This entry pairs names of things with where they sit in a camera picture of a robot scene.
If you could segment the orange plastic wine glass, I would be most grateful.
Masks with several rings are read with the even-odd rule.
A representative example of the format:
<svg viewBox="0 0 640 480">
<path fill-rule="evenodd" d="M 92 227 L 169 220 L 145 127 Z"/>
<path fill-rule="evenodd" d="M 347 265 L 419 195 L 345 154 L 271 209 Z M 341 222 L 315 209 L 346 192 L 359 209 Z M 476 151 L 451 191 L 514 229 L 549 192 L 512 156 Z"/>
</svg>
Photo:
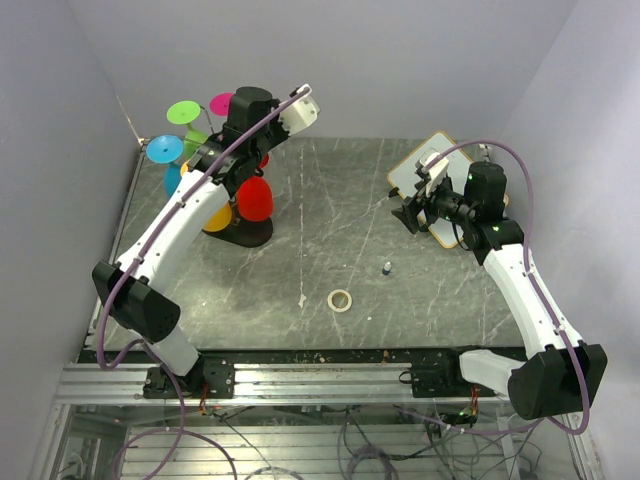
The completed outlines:
<svg viewBox="0 0 640 480">
<path fill-rule="evenodd" d="M 174 197 L 179 209 L 175 219 L 181 227 L 194 233 L 200 225 L 203 231 L 213 235 L 227 228 L 233 220 L 229 196 L 220 184 L 211 178 L 204 183 L 204 173 L 184 163 L 180 169 L 181 179 Z"/>
</svg>

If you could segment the red plastic wine glass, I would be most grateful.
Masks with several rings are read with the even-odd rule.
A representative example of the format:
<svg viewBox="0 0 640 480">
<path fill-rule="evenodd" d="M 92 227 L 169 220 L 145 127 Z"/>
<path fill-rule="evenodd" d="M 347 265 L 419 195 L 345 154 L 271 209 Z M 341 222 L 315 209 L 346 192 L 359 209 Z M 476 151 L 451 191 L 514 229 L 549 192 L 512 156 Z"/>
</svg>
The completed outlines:
<svg viewBox="0 0 640 480">
<path fill-rule="evenodd" d="M 273 193 L 269 183 L 258 174 L 246 180 L 237 195 L 239 215 L 251 222 L 265 221 L 274 210 Z"/>
</svg>

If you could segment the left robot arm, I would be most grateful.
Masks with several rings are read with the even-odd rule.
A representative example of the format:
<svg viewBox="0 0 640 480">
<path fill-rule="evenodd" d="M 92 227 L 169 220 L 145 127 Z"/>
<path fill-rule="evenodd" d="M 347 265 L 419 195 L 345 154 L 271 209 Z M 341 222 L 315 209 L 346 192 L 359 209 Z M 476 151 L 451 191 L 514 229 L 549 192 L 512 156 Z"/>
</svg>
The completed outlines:
<svg viewBox="0 0 640 480">
<path fill-rule="evenodd" d="M 102 303 L 96 346 L 101 369 L 112 371 L 123 359 L 105 357 L 106 323 L 114 319 L 165 364 L 178 395 L 192 397 L 202 389 L 200 354 L 178 325 L 180 308 L 165 296 L 166 284 L 206 222 L 255 175 L 264 156 L 317 120 L 311 93 L 303 85 L 279 101 L 262 88 L 239 88 L 221 132 L 196 149 L 178 188 L 141 237 L 115 262 L 94 267 Z"/>
</svg>

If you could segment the pink plastic wine glass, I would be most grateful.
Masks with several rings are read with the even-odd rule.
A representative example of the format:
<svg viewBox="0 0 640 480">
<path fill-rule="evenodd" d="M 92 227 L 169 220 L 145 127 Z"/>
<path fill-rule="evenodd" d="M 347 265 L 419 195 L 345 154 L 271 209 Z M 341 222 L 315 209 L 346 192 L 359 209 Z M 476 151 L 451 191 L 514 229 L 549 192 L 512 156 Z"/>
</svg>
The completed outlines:
<svg viewBox="0 0 640 480">
<path fill-rule="evenodd" d="M 232 97 L 232 92 L 225 92 L 214 96 L 209 102 L 211 114 L 221 124 L 224 124 L 228 118 Z"/>
</svg>

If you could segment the blue plastic wine glass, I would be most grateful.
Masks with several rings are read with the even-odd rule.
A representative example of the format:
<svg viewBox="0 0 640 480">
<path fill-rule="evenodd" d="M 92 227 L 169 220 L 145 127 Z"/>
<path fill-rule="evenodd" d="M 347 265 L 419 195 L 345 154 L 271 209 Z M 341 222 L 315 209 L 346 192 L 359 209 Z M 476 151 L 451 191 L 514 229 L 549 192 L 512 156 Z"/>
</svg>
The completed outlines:
<svg viewBox="0 0 640 480">
<path fill-rule="evenodd" d="M 158 165 L 165 165 L 164 189 L 171 197 L 181 181 L 181 163 L 184 145 L 175 135 L 160 135 L 150 140 L 146 147 L 147 158 Z"/>
</svg>

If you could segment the green plastic wine glass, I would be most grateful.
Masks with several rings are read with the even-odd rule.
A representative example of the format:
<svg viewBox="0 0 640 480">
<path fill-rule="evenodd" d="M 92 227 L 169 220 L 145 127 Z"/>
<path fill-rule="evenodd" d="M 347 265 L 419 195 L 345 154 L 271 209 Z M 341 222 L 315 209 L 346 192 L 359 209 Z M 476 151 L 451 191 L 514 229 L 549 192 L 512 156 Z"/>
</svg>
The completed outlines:
<svg viewBox="0 0 640 480">
<path fill-rule="evenodd" d="M 202 115 L 205 114 L 209 123 L 209 130 L 198 130 L 194 123 Z M 183 138 L 184 151 L 182 159 L 184 162 L 189 160 L 198 148 L 206 142 L 211 135 L 214 134 L 213 125 L 209 114 L 204 107 L 193 100 L 181 100 L 172 104 L 166 112 L 166 118 L 173 125 L 181 125 L 186 128 L 186 134 Z"/>
</svg>

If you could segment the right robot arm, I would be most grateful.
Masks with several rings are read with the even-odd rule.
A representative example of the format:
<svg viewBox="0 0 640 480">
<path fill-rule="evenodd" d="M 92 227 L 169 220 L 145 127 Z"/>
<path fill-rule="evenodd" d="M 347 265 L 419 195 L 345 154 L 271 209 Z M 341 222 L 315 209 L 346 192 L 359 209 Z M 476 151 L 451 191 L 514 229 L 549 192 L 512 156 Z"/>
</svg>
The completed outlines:
<svg viewBox="0 0 640 480">
<path fill-rule="evenodd" d="M 470 164 L 462 192 L 447 173 L 447 160 L 432 169 L 397 167 L 388 176 L 393 210 L 411 232 L 445 220 L 463 231 L 466 247 L 498 286 L 521 334 L 526 358 L 516 361 L 488 349 L 468 350 L 440 373 L 450 394 L 475 384 L 509 398 L 516 413 L 533 420 L 586 413 L 607 366 L 599 344 L 586 343 L 554 304 L 534 268 L 519 224 L 506 217 L 507 178 L 487 162 Z"/>
</svg>

